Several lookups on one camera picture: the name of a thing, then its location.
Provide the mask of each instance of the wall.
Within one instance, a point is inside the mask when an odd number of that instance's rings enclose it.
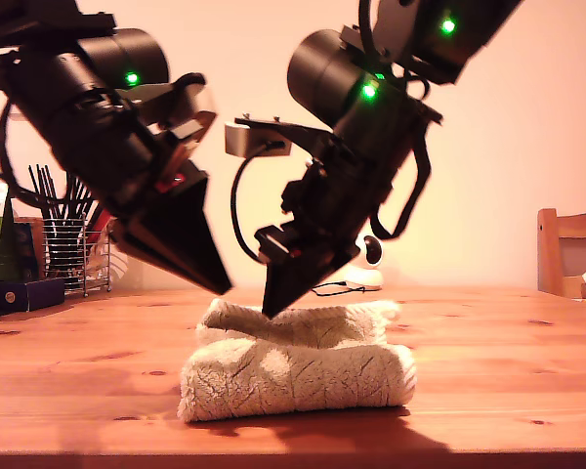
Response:
[[[318,125],[288,95],[288,61],[309,33],[356,22],[356,0],[81,0],[85,13],[114,13],[162,45],[174,78],[207,76],[220,112],[194,157],[211,174],[206,212],[237,285],[261,284],[264,270],[236,245],[230,185],[240,160],[224,153],[224,122],[257,118]],[[429,132],[433,176],[407,232],[387,245],[390,281],[422,284],[536,285],[536,212],[586,211],[586,0],[527,0],[466,68],[458,86],[435,87],[428,104],[445,116]],[[10,149],[28,181],[28,162],[50,162],[26,123],[11,124]],[[285,219],[280,194],[304,171],[297,150],[253,162],[239,192],[246,237]],[[381,218],[393,225],[414,181],[410,159]],[[126,260],[124,285],[190,287]]]

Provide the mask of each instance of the wooden table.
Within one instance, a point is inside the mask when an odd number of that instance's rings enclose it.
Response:
[[[586,304],[499,288],[307,296],[402,304],[388,337],[417,361],[411,404],[187,425],[179,372],[211,299],[104,292],[0,318],[0,467],[586,468]]]

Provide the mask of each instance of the white towel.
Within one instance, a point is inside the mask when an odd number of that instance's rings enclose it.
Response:
[[[186,422],[323,408],[405,405],[413,396],[410,351],[386,344],[394,302],[288,310],[215,300],[196,332],[200,347],[181,374]]]

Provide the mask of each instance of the blue box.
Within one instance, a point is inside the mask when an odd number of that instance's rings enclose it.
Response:
[[[65,301],[65,280],[0,281],[0,316],[17,311],[34,311]]]

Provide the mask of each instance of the metal rack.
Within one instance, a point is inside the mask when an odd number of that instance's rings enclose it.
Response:
[[[48,218],[44,220],[43,246],[45,278],[63,277],[65,292],[106,287],[110,291],[110,236],[106,229],[86,230],[87,220]]]

